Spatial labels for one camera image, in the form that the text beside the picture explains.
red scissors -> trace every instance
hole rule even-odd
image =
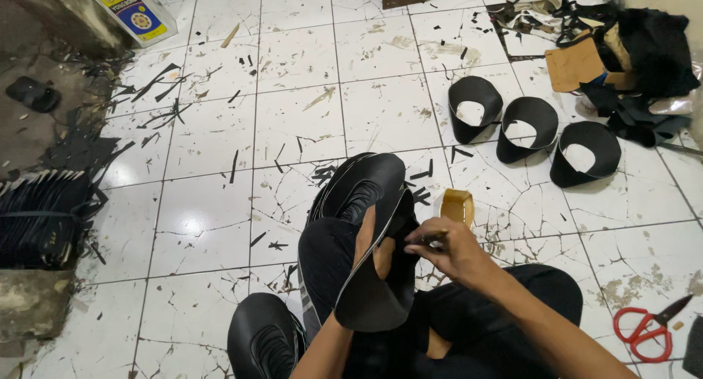
[[[641,308],[622,308],[617,313],[615,313],[615,317],[613,317],[613,328],[615,329],[615,335],[617,335],[620,340],[622,340],[625,343],[630,344],[630,350],[632,351],[632,354],[637,356],[642,362],[645,363],[661,363],[669,359],[669,356],[672,355],[672,333],[669,332],[669,330],[666,328],[666,324],[671,320],[678,312],[681,312],[683,308],[688,304],[688,302],[693,298],[693,295],[688,295],[687,297],[683,297],[680,300],[672,303],[669,305],[666,309],[664,309],[661,313],[659,314],[651,314],[650,312],[647,312],[646,309],[641,309]],[[644,317],[640,321],[640,324],[637,326],[634,332],[632,332],[632,335],[630,335],[628,338],[625,338],[622,333],[620,333],[620,318],[622,315],[625,313],[644,313]],[[661,327],[658,329],[655,329],[653,331],[646,332],[644,335],[641,335],[642,331],[645,330],[647,327],[647,324],[650,323],[651,320],[654,320],[658,322]],[[652,339],[658,335],[664,335],[665,343],[664,343],[664,350],[663,354],[659,357],[644,357],[642,356],[638,351],[637,351],[637,345],[640,343],[646,341],[647,339]]]

black pants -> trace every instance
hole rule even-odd
[[[332,313],[354,261],[358,227],[324,218],[299,242],[304,325],[309,338]],[[581,290],[565,272],[541,264],[506,268],[532,294],[578,325]],[[452,343],[440,360],[426,356],[429,327]],[[356,332],[345,378],[556,378],[507,314],[461,284],[417,291],[409,319],[385,332]]]

glue can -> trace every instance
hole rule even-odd
[[[155,0],[95,0],[142,48],[178,33],[176,21]]]

person's left hand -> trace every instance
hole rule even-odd
[[[376,224],[376,206],[373,205],[366,209],[364,221],[361,223],[361,229],[356,234],[356,248],[354,249],[354,267],[366,253],[368,246],[373,238],[373,229]],[[381,280],[385,280],[388,273],[391,271],[391,258],[395,251],[395,240],[392,238],[384,238],[381,244],[373,251],[373,265],[376,267],[376,274]]]

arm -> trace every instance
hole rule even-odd
[[[413,231],[407,240],[439,230],[449,232],[448,254],[437,254],[419,245],[408,245],[405,251],[427,258],[450,278],[503,307],[558,374],[570,379],[636,378],[595,340],[493,262],[465,224],[435,217]]]
[[[354,263],[356,267],[364,256],[373,238],[373,227],[376,220],[375,206],[369,207],[364,215],[364,221],[356,234]],[[385,238],[380,246],[373,251],[373,263],[376,273],[381,279],[388,276],[391,269],[391,256],[395,250],[395,240]],[[295,366],[290,379],[330,379],[341,378],[345,363],[349,356],[349,346],[352,344],[354,331],[342,327],[334,312],[329,315],[320,331],[312,340],[310,347]]]

